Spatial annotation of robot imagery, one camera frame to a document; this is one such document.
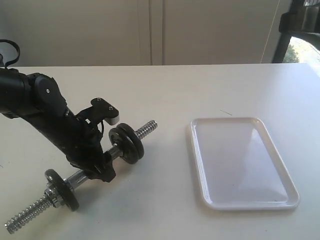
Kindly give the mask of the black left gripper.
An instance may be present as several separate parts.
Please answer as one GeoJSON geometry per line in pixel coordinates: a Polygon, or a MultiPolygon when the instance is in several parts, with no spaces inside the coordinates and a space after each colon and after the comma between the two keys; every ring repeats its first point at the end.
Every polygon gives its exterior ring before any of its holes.
{"type": "Polygon", "coordinates": [[[112,155],[103,153],[97,123],[65,112],[58,118],[58,133],[58,147],[72,166],[84,170],[91,180],[110,183],[116,177],[112,155]]]}

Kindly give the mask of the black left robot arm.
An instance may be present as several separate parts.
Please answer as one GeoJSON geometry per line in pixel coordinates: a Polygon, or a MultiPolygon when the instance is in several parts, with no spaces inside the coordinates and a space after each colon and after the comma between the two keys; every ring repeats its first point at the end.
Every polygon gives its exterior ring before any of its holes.
{"type": "Polygon", "coordinates": [[[64,153],[69,163],[89,179],[111,182],[116,172],[112,157],[101,140],[107,122],[115,125],[119,111],[97,97],[78,114],[68,108],[54,78],[41,73],[25,75],[16,69],[0,70],[0,112],[9,119],[21,118],[64,153]]]}

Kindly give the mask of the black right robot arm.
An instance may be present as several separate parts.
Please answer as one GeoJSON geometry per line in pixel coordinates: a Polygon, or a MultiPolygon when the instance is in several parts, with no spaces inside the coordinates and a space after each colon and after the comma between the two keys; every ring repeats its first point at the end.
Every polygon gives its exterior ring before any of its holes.
{"type": "Polygon", "coordinates": [[[320,1],[304,4],[304,0],[280,17],[278,30],[299,38],[320,50],[320,1]]]}

